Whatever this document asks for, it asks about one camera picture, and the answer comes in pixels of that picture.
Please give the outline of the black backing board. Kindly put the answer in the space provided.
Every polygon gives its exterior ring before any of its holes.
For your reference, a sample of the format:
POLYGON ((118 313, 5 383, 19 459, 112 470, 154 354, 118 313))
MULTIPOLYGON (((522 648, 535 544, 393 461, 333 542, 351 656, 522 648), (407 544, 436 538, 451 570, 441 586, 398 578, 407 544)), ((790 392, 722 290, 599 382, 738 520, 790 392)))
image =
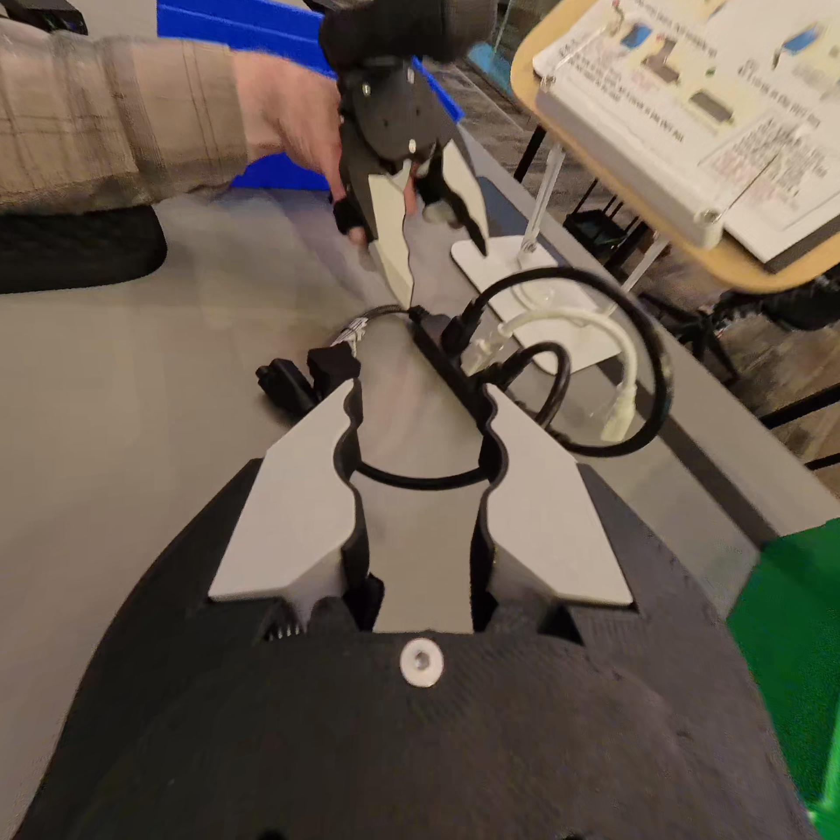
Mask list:
POLYGON ((779 253, 763 264, 764 270, 771 274, 778 274, 799 259, 806 257, 814 249, 824 244, 839 233, 839 216, 831 219, 814 232, 803 237, 791 247, 779 253))

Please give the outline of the white power plug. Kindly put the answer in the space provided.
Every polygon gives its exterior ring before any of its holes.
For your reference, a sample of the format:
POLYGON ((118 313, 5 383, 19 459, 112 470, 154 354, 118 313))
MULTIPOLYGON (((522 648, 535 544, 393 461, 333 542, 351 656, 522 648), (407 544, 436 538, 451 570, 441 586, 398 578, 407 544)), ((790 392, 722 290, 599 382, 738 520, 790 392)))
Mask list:
POLYGON ((472 338, 460 356, 460 368, 467 376, 473 376, 487 368, 499 355, 511 338, 511 331, 505 323, 498 324, 485 334, 472 338))

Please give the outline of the white cord connector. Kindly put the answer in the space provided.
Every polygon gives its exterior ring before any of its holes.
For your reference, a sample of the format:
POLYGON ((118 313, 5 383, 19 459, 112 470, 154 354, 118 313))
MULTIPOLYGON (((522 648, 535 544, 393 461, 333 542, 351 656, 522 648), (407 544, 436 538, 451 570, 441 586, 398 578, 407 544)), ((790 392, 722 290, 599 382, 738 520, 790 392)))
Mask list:
POLYGON ((601 441, 611 445, 624 441, 636 415, 636 394, 635 382, 617 388, 615 398, 605 414, 601 441))

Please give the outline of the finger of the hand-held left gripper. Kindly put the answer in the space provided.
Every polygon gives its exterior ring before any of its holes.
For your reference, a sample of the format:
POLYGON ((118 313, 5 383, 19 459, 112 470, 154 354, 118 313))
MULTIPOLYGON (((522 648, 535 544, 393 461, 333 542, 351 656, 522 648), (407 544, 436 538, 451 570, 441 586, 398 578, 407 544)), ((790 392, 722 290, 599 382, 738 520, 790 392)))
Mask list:
POLYGON ((444 200, 455 221, 467 232, 479 253, 487 257, 489 227, 484 195, 468 154, 455 140, 449 140, 443 148, 441 174, 444 200))
POLYGON ((371 242, 374 260, 394 299, 403 309, 412 306, 414 278, 404 235, 405 190, 409 172, 369 175, 375 236, 371 242))

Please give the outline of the green plastic bin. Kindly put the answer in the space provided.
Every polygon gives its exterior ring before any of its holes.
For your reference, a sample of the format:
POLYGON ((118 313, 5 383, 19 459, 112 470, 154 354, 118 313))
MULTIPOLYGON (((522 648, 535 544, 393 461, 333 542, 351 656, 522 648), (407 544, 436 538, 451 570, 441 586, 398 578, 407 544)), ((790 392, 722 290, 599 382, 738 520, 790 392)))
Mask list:
POLYGON ((839 520, 767 543, 728 617, 821 838, 839 838, 839 520))

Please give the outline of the person's left forearm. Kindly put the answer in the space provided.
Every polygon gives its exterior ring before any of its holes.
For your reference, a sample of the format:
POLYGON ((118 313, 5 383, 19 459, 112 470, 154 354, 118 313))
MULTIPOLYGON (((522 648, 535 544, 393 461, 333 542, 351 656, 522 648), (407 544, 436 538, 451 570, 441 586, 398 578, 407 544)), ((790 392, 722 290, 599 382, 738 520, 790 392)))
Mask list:
POLYGON ((152 205, 249 163, 233 52, 2 22, 2 214, 152 205))

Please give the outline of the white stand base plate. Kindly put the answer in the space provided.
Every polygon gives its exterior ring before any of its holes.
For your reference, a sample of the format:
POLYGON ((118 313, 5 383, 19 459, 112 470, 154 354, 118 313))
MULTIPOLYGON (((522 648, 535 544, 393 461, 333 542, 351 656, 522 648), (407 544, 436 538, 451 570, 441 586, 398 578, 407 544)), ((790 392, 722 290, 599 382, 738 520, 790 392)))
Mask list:
MULTIPOLYGON (((523 254, 522 235, 492 237, 488 256, 483 256, 470 240, 457 242, 451 248, 458 268, 466 275, 477 291, 483 291, 493 282, 521 270, 556 266, 560 257, 541 241, 523 254)), ((525 311, 554 307, 579 308, 598 311, 604 305, 597 302, 593 292, 583 289, 570 280, 541 280, 528 284, 528 289, 518 292, 507 290, 490 303, 490 309, 500 322, 514 319, 525 311)), ((618 355, 614 339, 600 329, 582 322, 541 320, 520 327, 513 333, 522 348, 541 341, 553 341, 569 352, 572 372, 585 370, 618 355)))

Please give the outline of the blue plastic bin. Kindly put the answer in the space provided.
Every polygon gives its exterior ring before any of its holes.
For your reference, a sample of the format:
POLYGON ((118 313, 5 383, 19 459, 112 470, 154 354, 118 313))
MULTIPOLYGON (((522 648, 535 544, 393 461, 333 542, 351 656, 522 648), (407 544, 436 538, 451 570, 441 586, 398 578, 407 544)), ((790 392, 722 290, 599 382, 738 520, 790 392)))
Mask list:
MULTIPOLYGON (((288 60, 332 81, 319 45, 322 16, 277 2, 159 2, 157 33, 160 37, 190 39, 252 51, 288 60)), ((458 122, 461 112, 442 92, 435 79, 425 77, 449 114, 458 122)), ((294 163, 286 154, 273 154, 250 162, 233 180, 234 187, 327 192, 325 178, 294 163)))

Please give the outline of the wooden document board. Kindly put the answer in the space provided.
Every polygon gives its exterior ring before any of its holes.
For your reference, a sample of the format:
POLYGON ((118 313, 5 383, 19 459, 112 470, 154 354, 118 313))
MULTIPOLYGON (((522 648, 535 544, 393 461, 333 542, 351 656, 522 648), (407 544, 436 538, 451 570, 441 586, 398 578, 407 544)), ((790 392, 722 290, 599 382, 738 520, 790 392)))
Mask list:
POLYGON ((771 272, 732 236, 723 235, 715 248, 702 249, 678 232, 669 216, 657 211, 634 189, 628 177, 609 164, 604 153, 595 152, 578 141, 562 122, 539 105, 540 81, 532 69, 534 57, 564 36, 595 4, 594 1, 558 2, 521 42, 512 61, 510 80, 513 95, 521 108, 546 129, 552 141, 571 153, 589 175, 629 206, 635 215, 658 234, 658 243, 668 242, 694 264, 706 271, 720 287, 752 294, 767 294, 800 287, 839 262, 839 233, 825 239, 798 260, 778 272, 771 272))

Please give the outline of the black power strip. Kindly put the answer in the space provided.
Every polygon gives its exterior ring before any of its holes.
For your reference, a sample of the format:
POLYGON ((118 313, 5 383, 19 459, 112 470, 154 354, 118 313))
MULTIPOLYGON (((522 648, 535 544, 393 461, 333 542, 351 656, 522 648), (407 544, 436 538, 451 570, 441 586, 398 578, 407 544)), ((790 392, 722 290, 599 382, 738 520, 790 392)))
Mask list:
POLYGON ((408 319, 413 341, 421 355, 476 422, 476 426, 482 429, 490 417, 491 409, 484 386, 476 387, 469 376, 462 372, 460 357, 447 357, 440 346, 441 333, 452 318, 414 306, 408 310, 408 319))

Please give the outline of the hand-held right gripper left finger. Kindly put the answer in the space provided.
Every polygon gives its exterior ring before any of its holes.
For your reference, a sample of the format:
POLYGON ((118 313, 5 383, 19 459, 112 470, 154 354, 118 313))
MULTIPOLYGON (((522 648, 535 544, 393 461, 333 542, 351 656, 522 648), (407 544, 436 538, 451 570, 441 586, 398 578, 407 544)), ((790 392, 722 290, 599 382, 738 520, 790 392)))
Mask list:
POLYGON ((266 451, 208 589, 212 602, 280 598, 302 629, 337 597, 370 631, 384 585, 352 475, 361 467, 361 383, 348 380, 266 451))

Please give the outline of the black flat strip plug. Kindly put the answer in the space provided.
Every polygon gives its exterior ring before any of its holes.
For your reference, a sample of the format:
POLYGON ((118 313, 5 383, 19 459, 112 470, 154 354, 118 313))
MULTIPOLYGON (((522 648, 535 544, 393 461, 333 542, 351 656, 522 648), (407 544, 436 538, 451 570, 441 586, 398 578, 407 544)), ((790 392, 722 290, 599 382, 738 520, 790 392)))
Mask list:
POLYGON ((347 342, 311 349, 307 364, 313 389, 321 399, 333 393, 342 383, 361 376, 361 363, 347 342))

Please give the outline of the person's left hand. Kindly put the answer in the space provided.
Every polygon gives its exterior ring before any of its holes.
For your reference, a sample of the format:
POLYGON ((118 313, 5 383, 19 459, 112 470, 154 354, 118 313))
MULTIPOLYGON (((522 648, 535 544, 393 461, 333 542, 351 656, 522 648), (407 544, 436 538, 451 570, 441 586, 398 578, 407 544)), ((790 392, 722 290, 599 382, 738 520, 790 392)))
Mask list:
POLYGON ((236 50, 231 56, 248 160, 286 154, 321 174, 335 201, 340 178, 340 95, 335 82, 286 59, 236 50))

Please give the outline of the white page holder ledge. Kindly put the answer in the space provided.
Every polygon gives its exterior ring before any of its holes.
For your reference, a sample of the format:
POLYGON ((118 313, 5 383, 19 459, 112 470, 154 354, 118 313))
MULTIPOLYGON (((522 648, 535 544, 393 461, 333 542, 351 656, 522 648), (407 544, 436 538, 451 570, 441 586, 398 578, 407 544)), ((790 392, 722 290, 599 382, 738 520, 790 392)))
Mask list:
POLYGON ((604 108, 587 104, 575 89, 540 87, 535 100, 543 117, 648 225, 696 249, 719 246, 724 234, 720 202, 700 176, 677 165, 669 150, 612 119, 604 108))

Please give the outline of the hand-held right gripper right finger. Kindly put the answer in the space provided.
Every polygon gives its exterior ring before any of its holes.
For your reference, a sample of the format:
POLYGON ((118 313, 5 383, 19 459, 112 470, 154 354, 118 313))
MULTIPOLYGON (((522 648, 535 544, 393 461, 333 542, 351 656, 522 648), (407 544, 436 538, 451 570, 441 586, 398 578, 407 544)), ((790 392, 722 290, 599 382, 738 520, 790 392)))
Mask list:
POLYGON ((504 604, 626 609, 634 597, 575 458, 496 385, 485 385, 471 537, 471 622, 504 604))

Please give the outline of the black metal frame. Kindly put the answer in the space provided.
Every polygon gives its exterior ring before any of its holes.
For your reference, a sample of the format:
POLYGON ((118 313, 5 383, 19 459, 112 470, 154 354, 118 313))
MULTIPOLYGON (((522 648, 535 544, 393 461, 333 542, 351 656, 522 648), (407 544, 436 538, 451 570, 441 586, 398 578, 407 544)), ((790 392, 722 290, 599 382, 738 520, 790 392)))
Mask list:
POLYGON ((647 243, 653 232, 639 216, 627 223, 616 220, 624 203, 612 196, 604 206, 585 209, 588 190, 563 221, 563 228, 594 259, 619 280, 629 277, 628 260, 647 243))

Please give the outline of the glass railing panel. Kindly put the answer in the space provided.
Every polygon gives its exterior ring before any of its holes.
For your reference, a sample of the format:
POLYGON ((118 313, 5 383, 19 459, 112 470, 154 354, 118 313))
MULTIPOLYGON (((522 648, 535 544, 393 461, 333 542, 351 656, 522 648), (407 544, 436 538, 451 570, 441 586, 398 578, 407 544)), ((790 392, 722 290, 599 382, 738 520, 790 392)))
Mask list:
POLYGON ((496 3, 496 19, 488 37, 475 45, 467 55, 467 63, 500 94, 512 100, 511 68, 525 38, 523 1, 496 3))

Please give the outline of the black device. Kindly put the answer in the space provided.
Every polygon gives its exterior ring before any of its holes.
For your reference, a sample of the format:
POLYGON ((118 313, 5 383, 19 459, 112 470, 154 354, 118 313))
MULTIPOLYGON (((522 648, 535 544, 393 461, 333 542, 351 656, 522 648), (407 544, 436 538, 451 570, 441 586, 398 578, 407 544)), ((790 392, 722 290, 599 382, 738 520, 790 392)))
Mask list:
POLYGON ((47 33, 88 35, 81 11, 68 1, 1 1, 1 7, 8 19, 47 33))

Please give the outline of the black chair base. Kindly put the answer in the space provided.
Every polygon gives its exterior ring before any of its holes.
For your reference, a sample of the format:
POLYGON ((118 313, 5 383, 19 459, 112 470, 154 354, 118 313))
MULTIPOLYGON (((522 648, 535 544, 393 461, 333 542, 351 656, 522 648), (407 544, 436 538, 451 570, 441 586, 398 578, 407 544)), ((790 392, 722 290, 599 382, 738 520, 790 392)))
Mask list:
POLYGON ((723 384, 734 385, 740 372, 720 341, 720 335, 735 319, 738 304, 723 297, 714 304, 696 310, 685 310, 666 299, 644 291, 639 302, 660 325, 701 363, 707 356, 724 371, 723 384))

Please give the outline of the black mesh pad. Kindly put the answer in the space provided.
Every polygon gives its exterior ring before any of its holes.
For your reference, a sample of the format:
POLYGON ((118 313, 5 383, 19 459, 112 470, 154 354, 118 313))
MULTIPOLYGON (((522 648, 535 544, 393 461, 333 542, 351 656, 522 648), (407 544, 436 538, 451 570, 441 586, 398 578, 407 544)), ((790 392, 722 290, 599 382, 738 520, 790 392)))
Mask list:
POLYGON ((1 293, 67 291, 146 277, 168 246, 151 206, 1 216, 1 293))

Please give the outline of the black power plug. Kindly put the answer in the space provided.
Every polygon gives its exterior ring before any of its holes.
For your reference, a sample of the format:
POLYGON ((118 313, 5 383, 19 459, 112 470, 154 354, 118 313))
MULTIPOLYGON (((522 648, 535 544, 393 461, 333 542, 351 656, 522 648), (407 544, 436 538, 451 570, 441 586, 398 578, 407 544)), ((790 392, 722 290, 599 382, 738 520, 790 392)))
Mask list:
POLYGON ((476 387, 481 385, 494 385, 504 392, 529 364, 530 358, 521 350, 502 362, 496 361, 487 365, 477 373, 471 375, 470 381, 476 387))
POLYGON ((472 301, 461 314, 449 320, 440 336, 440 346, 449 358, 459 358, 474 337, 485 304, 472 301))

